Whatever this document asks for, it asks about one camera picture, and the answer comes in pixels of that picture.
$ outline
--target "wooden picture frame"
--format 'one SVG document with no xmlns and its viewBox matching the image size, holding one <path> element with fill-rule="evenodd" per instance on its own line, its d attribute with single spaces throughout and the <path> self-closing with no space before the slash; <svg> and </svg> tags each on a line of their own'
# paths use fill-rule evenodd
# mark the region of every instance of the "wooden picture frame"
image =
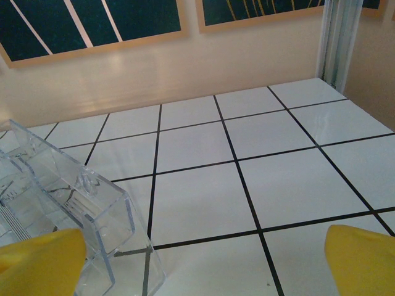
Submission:
<svg viewBox="0 0 395 296">
<path fill-rule="evenodd" d="M 363 8 L 362 15 L 368 17 L 381 17 L 384 14 L 387 0 L 381 0 L 378 9 Z M 321 1 L 319 1 L 318 6 L 310 7 L 307 9 L 299 9 L 288 12 L 282 12 L 279 14 L 270 14 L 265 16 L 258 16 L 252 18 L 246 18 L 241 20 L 236 20 L 232 22 L 223 22 L 214 25 L 206 25 L 203 0 L 196 0 L 196 10 L 197 10 L 197 20 L 199 24 L 200 33 L 214 33 L 223 30 L 230 30 L 235 28 L 244 28 L 249 26 L 258 25 L 261 23 L 276 22 L 282 20 L 290 20 L 299 17 L 305 17 L 309 15 L 321 14 L 323 13 L 323 6 L 319 6 Z"/>
<path fill-rule="evenodd" d="M 6 62 L 9 68 L 22 68 L 22 67 L 46 64 L 51 62 L 57 62 L 60 60 L 71 59 L 74 57 L 88 56 L 90 54 L 98 54 L 103 52 L 122 50 L 135 46 L 142 46 L 142 45 L 148 45 L 148 44 L 154 44 L 163 41 L 171 41 L 174 39 L 184 38 L 188 36 L 188 20 L 186 19 L 186 14 L 185 14 L 185 4 L 184 4 L 184 0 L 176 0 L 176 2 L 177 2 L 178 17 L 180 20 L 180 27 L 181 27 L 180 31 L 174 31 L 160 35 L 147 36 L 138 39 L 87 47 L 83 49 L 77 49 L 74 51 L 60 52 L 57 54 L 45 55 L 41 57 L 33 57 L 30 59 L 16 60 L 16 61 L 12 61 L 10 59 L 4 47 L 2 46 L 2 44 L 0 44 L 0 55 L 2 56 L 2 58 L 4 59 L 4 61 Z"/>
</svg>

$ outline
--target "wall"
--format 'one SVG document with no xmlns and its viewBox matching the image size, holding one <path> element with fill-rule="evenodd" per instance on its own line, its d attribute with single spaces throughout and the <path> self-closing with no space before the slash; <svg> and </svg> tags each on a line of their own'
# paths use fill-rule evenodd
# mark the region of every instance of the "wall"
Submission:
<svg viewBox="0 0 395 296">
<path fill-rule="evenodd" d="M 345 95 L 395 130 L 395 0 L 383 19 L 361 17 Z"/>
<path fill-rule="evenodd" d="M 26 126 L 312 78 L 321 15 L 10 70 L 0 61 L 0 120 Z"/>
</svg>

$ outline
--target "dark green artwork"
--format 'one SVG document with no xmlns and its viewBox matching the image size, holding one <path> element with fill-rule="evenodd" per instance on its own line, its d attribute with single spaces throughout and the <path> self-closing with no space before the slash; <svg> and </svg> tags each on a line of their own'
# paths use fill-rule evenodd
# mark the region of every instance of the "dark green artwork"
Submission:
<svg viewBox="0 0 395 296">
<path fill-rule="evenodd" d="M 323 6 L 325 0 L 202 0 L 206 26 Z M 378 9 L 380 0 L 364 0 Z"/>
<path fill-rule="evenodd" d="M 180 30 L 177 0 L 0 0 L 11 61 Z"/>
</svg>

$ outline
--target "clear plastic container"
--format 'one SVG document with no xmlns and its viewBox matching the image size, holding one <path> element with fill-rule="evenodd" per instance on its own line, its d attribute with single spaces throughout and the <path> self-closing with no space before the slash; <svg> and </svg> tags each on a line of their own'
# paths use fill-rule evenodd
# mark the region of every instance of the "clear plastic container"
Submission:
<svg viewBox="0 0 395 296">
<path fill-rule="evenodd" d="M 0 126 L 0 246 L 79 228 L 75 295 L 153 295 L 165 274 L 141 221 L 127 192 L 18 123 Z"/>
</svg>

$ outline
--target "framed picture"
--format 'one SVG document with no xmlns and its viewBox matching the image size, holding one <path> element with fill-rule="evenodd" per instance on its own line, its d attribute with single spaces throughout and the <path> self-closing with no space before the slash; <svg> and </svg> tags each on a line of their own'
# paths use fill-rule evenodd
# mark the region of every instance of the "framed picture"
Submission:
<svg viewBox="0 0 395 296">
<path fill-rule="evenodd" d="M 196 0 L 201 33 L 320 14 L 325 0 Z M 386 0 L 364 0 L 363 15 L 379 17 Z"/>
<path fill-rule="evenodd" d="M 0 20 L 10 68 L 187 35 L 183 0 L 3 0 Z"/>
</svg>

